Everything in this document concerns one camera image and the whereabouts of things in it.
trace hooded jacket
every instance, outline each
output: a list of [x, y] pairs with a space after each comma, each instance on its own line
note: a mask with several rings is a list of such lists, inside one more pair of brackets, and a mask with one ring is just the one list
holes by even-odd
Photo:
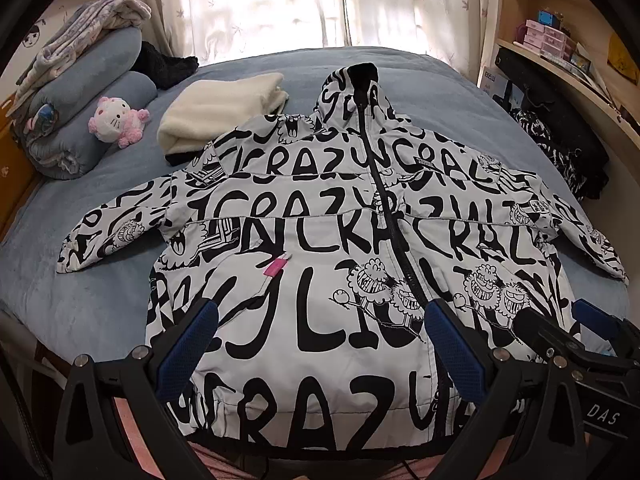
[[615, 251], [539, 176], [417, 128], [372, 64], [333, 72], [313, 113], [250, 120], [188, 167], [89, 211], [58, 272], [157, 228], [153, 345], [199, 298], [220, 326], [170, 409], [184, 434], [281, 457], [381, 458], [452, 434], [467, 410], [434, 353], [436, 297], [519, 359], [511, 331], [531, 306], [574, 329], [551, 240], [563, 232], [626, 281]]

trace silver bolt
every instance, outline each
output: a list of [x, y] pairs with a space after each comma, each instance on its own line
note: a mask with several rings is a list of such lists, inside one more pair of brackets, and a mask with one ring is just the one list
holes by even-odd
[[554, 364], [558, 367], [558, 368], [565, 368], [567, 365], [566, 359], [564, 357], [562, 357], [561, 355], [557, 355], [556, 357], [554, 357]]
[[89, 356], [87, 354], [80, 354], [74, 359], [74, 365], [81, 368], [89, 362]]
[[511, 357], [511, 354], [504, 348], [494, 348], [494, 357], [500, 362], [505, 362]]
[[149, 348], [144, 345], [136, 346], [131, 351], [131, 357], [133, 357], [134, 359], [144, 359], [148, 355], [149, 355]]

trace bed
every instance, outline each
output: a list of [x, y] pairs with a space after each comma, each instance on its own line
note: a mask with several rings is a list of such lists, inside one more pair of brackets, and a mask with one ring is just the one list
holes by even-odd
[[[417, 126], [435, 130], [487, 152], [512, 168], [535, 171], [559, 196], [579, 207], [561, 175], [533, 140], [475, 85], [428, 56], [398, 50], [348, 47], [299, 50], [202, 67], [148, 106], [151, 121], [142, 141], [126, 150], [112, 146], [100, 163], [76, 180], [43, 180], [30, 192], [0, 243], [0, 308], [14, 314], [54, 354], [67, 362], [80, 353], [96, 361], [125, 356], [145, 340], [148, 274], [164, 250], [151, 232], [91, 268], [56, 274], [62, 240], [82, 215], [137, 184], [178, 168], [164, 160], [156, 131], [164, 110], [198, 79], [234, 80], [282, 72], [290, 94], [286, 113], [311, 112], [319, 88], [336, 68], [359, 62], [378, 67], [380, 83], [394, 107]], [[628, 295], [568, 241], [561, 254], [576, 298], [625, 317]], [[607, 344], [584, 330], [588, 348]]]

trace folded cream garment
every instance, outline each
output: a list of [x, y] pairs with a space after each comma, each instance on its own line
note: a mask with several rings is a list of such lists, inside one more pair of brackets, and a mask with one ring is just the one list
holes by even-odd
[[158, 128], [165, 155], [201, 150], [258, 115], [280, 113], [289, 94], [280, 88], [281, 73], [238, 81], [196, 81], [167, 108]]

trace plush toy face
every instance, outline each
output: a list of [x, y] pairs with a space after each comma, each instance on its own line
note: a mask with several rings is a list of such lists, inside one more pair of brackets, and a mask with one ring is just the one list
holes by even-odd
[[101, 97], [98, 109], [89, 120], [89, 131], [102, 142], [114, 142], [124, 127], [124, 117], [131, 108], [117, 97]]

